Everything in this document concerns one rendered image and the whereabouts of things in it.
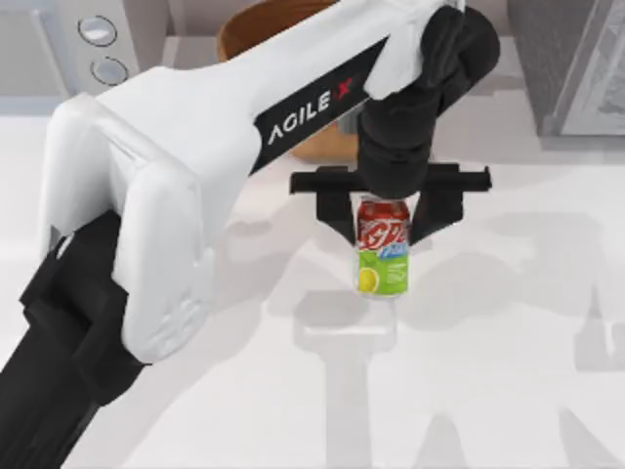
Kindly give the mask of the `red and green can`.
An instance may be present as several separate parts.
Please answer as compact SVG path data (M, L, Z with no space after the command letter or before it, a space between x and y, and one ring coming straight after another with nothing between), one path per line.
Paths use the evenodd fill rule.
M356 214L356 290L391 298L408 290L410 212L404 200L364 195Z

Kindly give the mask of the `grey cabinet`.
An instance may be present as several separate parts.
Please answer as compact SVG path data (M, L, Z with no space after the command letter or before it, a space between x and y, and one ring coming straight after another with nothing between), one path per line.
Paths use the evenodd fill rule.
M625 137L625 0L508 0L537 133Z

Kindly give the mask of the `brown wooden basket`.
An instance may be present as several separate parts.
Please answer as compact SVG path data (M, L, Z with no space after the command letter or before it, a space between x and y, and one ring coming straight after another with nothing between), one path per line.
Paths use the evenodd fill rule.
M334 5L338 0L261 0L231 17L219 30L216 52L226 62L279 32ZM357 136L341 125L357 116L353 110L290 150L310 164L356 162Z

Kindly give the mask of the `grey microwave knob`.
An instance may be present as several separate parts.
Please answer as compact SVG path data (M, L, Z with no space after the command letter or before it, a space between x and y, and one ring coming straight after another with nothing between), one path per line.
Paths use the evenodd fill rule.
M86 43L94 47L112 45L118 34L115 24L104 16L80 19L77 23L77 32Z
M113 57L103 57L90 63L92 77L108 87L118 86L130 77L127 66Z

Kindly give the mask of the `pale microwave oven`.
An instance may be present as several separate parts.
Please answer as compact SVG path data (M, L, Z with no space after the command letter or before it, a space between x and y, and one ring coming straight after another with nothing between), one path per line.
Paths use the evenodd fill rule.
M77 32L80 19L104 16L117 28L108 47ZM170 22L168 0L0 0L0 97L67 98L112 87L97 82L90 63L123 62L133 77L161 64Z

